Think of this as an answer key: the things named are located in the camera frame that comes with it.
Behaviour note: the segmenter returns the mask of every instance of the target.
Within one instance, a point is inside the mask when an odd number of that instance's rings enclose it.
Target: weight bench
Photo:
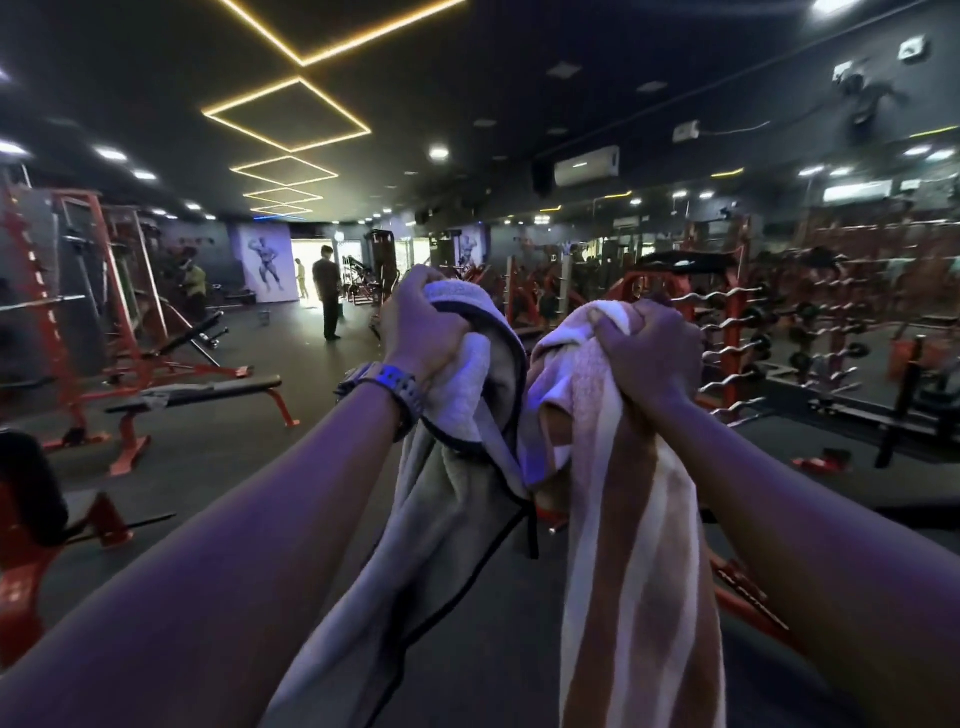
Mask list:
[[[120,420],[121,453],[113,465],[110,466],[111,475],[126,475],[133,470],[136,460],[150,445],[151,437],[137,437],[133,427],[133,420],[137,415],[172,407],[184,407],[188,404],[201,402],[232,400],[247,395],[267,394],[276,403],[288,427],[295,427],[300,420],[290,416],[283,396],[276,390],[283,379],[280,376],[247,377],[233,381],[223,381],[209,384],[174,384],[166,387],[145,389],[138,396],[131,397],[107,408],[109,414],[123,414]]]
[[[104,548],[120,546],[133,528],[175,516],[127,524],[102,491],[62,494],[42,445],[0,430],[0,665],[11,667],[43,636],[40,582],[61,551],[94,538]]]

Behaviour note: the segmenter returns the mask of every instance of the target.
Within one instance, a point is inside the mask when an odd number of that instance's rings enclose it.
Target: gray towel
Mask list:
[[[371,725],[408,647],[456,606],[533,506],[516,462],[526,358],[479,286],[427,298],[473,328],[403,443],[394,506],[370,561],[290,666],[262,725]]]

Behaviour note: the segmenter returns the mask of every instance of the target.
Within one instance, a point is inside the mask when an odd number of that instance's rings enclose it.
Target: floor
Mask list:
[[[349,307],[347,316],[348,323],[340,331],[344,339],[328,346],[316,309],[296,304],[274,306],[266,327],[255,311],[228,314],[230,334],[223,339],[217,357],[232,366],[253,365],[262,375],[282,375],[282,392],[294,417],[302,420],[301,427],[285,429],[268,398],[251,397],[198,405],[188,412],[181,409],[144,416],[139,426],[144,434],[153,435],[154,441],[136,471],[126,477],[104,477],[115,455],[109,444],[53,456],[65,490],[105,488],[130,521],[168,511],[176,511],[178,516],[172,522],[140,530],[128,547],[113,552],[85,544],[64,553],[43,584],[41,611],[48,625],[284,452],[324,416],[333,405],[332,390],[343,372],[379,354],[378,344],[366,328],[369,310]],[[882,372],[883,354],[878,356],[876,361],[864,360],[865,373]],[[882,377],[872,378],[870,387],[868,392],[882,398],[890,395]],[[115,429],[111,418],[98,418],[96,424]],[[40,417],[26,426],[36,434],[50,436],[58,434],[63,424]],[[836,437],[777,419],[748,425],[743,434],[783,459],[816,455],[824,446],[839,445]],[[907,488],[910,496],[960,494],[956,470],[898,458],[890,471],[878,473],[870,469],[868,449],[856,443],[841,447],[853,451],[853,471],[827,485],[867,504],[903,499]],[[384,468],[341,568],[336,595],[362,566],[389,513],[397,458],[395,451]],[[960,552],[955,533],[929,535]],[[708,529],[708,538],[719,552],[729,553],[717,527]],[[544,534],[543,542],[542,557],[531,561],[519,544],[508,541],[457,610],[411,650],[405,682],[381,717],[381,728],[557,725],[556,654],[565,540],[563,535],[550,540]],[[731,728],[861,725],[843,696],[826,686],[802,659],[777,644],[725,620],[724,646]]]

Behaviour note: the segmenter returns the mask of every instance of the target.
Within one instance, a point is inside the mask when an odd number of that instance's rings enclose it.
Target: person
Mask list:
[[[324,305],[324,339],[339,341],[337,319],[340,318],[340,266],[331,260],[333,248],[324,245],[320,250],[320,260],[313,264],[313,281],[317,285],[317,295]]]
[[[183,271],[184,315],[194,324],[206,318],[206,273],[197,265],[197,249],[187,247],[180,254]]]
[[[306,268],[303,267],[299,258],[294,262],[297,263],[297,287],[300,289],[300,297],[309,300],[310,294],[306,290]]]
[[[468,331],[423,296],[441,278],[417,266],[383,307],[385,361],[424,388]],[[690,398],[699,329],[648,301],[635,318],[630,336],[594,322],[627,406],[684,462],[809,658],[875,726],[955,728],[960,558],[717,422]],[[389,391],[357,386],[10,669],[0,725],[257,725],[315,626],[400,421]]]

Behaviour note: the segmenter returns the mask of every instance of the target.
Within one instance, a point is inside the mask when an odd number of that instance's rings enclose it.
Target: air conditioner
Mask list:
[[[572,187],[619,176],[619,147],[604,147],[581,157],[557,162],[553,167],[553,179],[558,187]]]

